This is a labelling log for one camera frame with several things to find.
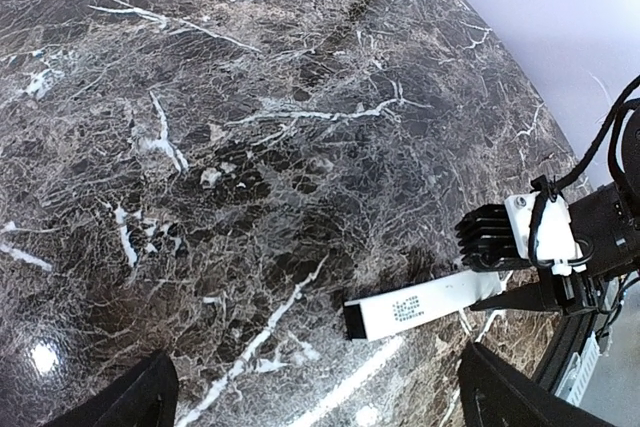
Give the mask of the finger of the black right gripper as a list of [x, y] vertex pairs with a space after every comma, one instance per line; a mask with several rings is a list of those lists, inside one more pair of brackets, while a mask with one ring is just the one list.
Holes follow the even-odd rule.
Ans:
[[504, 291], [470, 306], [471, 311], [520, 310], [566, 313], [569, 304], [558, 296], [554, 283], [544, 279]]

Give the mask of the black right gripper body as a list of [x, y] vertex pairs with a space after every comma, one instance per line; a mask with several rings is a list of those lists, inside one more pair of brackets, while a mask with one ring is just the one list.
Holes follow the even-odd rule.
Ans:
[[591, 313], [604, 304], [604, 291], [614, 278], [639, 264], [639, 205], [613, 183], [570, 206], [574, 237], [589, 242], [586, 269], [571, 276], [574, 298], [567, 316]]

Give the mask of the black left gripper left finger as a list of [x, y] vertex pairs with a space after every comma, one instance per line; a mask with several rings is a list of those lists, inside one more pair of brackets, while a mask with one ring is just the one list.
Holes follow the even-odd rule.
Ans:
[[172, 427], [178, 390], [172, 360], [164, 351], [157, 350], [97, 395], [47, 425]]

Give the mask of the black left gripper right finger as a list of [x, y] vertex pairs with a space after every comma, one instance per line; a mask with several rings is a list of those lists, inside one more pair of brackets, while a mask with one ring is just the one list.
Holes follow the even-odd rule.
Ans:
[[608, 423], [547, 392], [480, 343], [468, 343], [458, 369], [467, 426], [606, 427]]

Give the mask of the grey remote battery cover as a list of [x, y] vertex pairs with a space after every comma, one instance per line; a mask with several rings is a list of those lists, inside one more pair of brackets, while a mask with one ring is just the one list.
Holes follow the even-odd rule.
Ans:
[[376, 341], [424, 325], [503, 291], [496, 272], [458, 272], [344, 303], [351, 340]]

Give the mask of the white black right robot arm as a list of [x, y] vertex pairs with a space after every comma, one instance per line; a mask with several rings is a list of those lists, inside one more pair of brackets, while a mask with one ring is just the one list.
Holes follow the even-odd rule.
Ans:
[[[540, 176], [528, 194], [469, 213], [456, 226], [464, 264], [477, 273], [534, 268], [538, 280], [472, 305], [497, 309], [602, 312], [604, 286], [639, 267], [639, 101], [632, 80], [616, 99], [580, 162], [564, 177]], [[610, 184], [568, 203], [602, 143]]]

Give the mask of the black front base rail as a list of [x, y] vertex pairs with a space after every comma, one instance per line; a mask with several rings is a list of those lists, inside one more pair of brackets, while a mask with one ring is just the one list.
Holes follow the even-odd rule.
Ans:
[[614, 323], [631, 288], [639, 285], [639, 271], [605, 283], [602, 306], [593, 312], [561, 319], [532, 380], [551, 394], [578, 405], [599, 356], [608, 349]]

